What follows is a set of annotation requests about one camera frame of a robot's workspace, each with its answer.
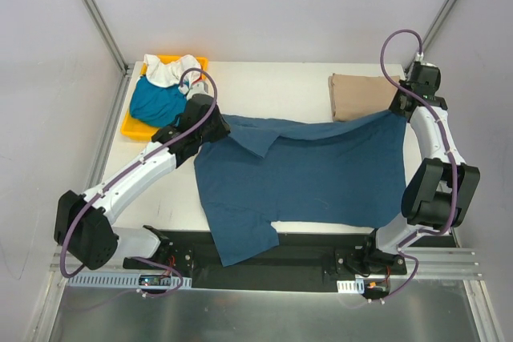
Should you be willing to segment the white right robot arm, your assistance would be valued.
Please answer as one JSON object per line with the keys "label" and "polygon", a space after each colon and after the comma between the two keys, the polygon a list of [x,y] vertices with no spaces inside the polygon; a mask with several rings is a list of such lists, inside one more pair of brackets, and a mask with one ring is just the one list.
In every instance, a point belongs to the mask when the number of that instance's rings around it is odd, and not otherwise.
{"label": "white right robot arm", "polygon": [[422,161],[402,195],[399,214],[367,237],[361,253],[367,275],[393,268],[404,272],[401,251],[423,236],[445,235],[459,226],[479,184],[479,169],[455,146],[446,101],[436,95],[440,82],[440,70],[418,58],[390,105],[413,129]]}

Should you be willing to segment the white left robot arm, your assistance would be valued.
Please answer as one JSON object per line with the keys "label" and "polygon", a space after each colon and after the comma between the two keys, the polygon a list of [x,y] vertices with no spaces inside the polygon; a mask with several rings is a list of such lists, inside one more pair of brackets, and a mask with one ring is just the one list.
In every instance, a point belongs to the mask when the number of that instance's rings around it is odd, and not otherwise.
{"label": "white left robot arm", "polygon": [[228,136],[216,99],[193,95],[184,113],[159,129],[147,146],[110,179],[81,194],[64,193],[58,201],[54,239],[62,254],[71,253],[82,268],[97,270],[112,259],[140,260],[150,268],[163,268],[171,241],[161,231],[116,227],[123,211],[160,178],[173,172],[199,152],[204,143]]}

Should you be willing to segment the dark blue t-shirt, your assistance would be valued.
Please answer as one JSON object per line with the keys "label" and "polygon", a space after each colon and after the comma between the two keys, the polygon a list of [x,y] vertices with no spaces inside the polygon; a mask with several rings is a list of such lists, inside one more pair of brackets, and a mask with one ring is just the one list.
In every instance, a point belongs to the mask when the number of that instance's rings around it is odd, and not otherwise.
{"label": "dark blue t-shirt", "polygon": [[406,187],[406,120],[390,112],[350,122],[298,123],[229,115],[227,138],[194,167],[224,266],[276,247],[276,222],[383,227]]}

